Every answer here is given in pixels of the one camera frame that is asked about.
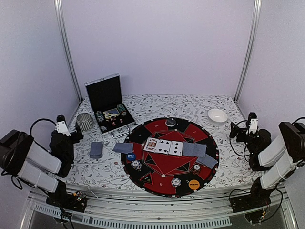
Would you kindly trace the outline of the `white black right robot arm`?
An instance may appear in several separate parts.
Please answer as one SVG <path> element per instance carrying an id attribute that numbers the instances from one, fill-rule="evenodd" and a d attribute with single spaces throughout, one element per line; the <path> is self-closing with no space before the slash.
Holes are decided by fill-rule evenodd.
<path id="1" fill-rule="evenodd" d="M 257 120 L 246 122 L 246 127 L 231 123 L 229 139 L 245 143 L 249 151 L 249 165 L 253 171 L 265 171 L 251 187 L 246 203 L 250 208 L 264 202 L 277 185 L 289 178 L 294 171 L 305 163 L 305 124 L 296 120 L 292 123 L 281 122 L 280 134 L 271 139 L 271 133 L 259 129 Z"/>

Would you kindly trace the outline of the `red poker chip stack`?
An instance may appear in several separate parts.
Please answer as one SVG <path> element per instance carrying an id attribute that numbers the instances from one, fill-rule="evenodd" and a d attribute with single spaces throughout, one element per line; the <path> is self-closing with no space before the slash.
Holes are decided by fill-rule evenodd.
<path id="1" fill-rule="evenodd" d="M 194 164 L 191 170 L 194 174 L 199 174 L 201 172 L 201 165 L 200 164 Z"/>

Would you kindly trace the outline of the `blue small blind button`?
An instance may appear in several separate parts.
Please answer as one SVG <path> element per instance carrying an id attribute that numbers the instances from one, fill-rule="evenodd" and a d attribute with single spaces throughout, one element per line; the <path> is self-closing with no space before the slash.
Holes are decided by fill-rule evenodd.
<path id="1" fill-rule="evenodd" d="M 136 160 L 136 154 L 135 154 L 135 153 L 128 153 L 128 154 L 126 155 L 126 160 L 127 160 L 127 161 L 130 161 L 130 162 Z"/>

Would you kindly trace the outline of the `clear dealer button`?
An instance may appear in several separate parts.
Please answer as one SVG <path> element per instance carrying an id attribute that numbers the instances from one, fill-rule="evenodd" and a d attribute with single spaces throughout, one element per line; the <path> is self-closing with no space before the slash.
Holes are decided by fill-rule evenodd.
<path id="1" fill-rule="evenodd" d="M 174 118 L 167 118 L 165 120 L 165 125 L 168 127 L 173 127 L 176 125 L 176 120 Z"/>

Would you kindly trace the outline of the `single blue playing card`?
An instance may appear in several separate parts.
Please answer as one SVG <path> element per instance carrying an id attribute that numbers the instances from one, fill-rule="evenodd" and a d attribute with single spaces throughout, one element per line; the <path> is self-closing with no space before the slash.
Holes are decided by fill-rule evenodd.
<path id="1" fill-rule="evenodd" d="M 204 157 L 198 157 L 196 162 L 210 169 L 212 169 L 218 163 L 216 159 L 209 156 L 208 154 L 206 154 Z"/>

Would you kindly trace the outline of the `black triangular card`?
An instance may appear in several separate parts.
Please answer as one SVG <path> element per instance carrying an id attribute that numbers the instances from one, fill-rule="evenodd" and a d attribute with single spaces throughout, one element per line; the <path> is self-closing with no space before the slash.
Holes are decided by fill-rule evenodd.
<path id="1" fill-rule="evenodd" d="M 148 174 L 144 175 L 143 177 L 140 178 L 140 181 L 143 183 L 153 185 L 152 174 L 148 173 Z"/>

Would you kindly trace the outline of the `orange big blind button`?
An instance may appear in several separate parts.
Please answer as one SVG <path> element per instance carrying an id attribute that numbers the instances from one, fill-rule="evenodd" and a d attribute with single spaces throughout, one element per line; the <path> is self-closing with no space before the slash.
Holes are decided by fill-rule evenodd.
<path id="1" fill-rule="evenodd" d="M 200 187 L 200 182 L 198 180 L 190 180 L 188 186 L 191 190 L 197 190 Z"/>

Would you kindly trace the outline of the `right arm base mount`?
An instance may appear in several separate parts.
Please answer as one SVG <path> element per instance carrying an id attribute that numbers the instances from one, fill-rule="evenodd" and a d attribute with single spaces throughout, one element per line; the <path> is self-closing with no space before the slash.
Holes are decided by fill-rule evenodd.
<path id="1" fill-rule="evenodd" d="M 234 189 L 229 194 L 229 202 L 233 213 L 243 212 L 246 221 L 259 224 L 270 211 L 270 198 L 252 198 L 250 192 Z"/>

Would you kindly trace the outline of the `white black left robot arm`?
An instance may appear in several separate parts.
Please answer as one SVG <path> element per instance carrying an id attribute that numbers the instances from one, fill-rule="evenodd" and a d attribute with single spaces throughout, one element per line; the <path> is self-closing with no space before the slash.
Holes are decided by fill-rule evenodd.
<path id="1" fill-rule="evenodd" d="M 61 181 L 49 173 L 67 177 L 74 162 L 74 144 L 82 139 L 80 131 L 54 130 L 47 150 L 33 136 L 13 129 L 0 140 L 1 175 L 10 175 L 52 193 L 52 199 L 60 207 L 67 207 L 71 203 L 70 195 L 60 189 L 64 186 Z"/>

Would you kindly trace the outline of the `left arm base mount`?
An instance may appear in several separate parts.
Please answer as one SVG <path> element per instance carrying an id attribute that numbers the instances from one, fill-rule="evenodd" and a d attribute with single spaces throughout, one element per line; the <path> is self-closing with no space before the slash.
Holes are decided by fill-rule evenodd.
<path id="1" fill-rule="evenodd" d="M 73 194 L 69 194 L 66 191 L 66 184 L 60 180 L 58 181 L 55 192 L 48 192 L 47 194 L 46 203 L 49 205 L 81 213 L 85 212 L 87 206 L 86 193 L 76 191 Z"/>

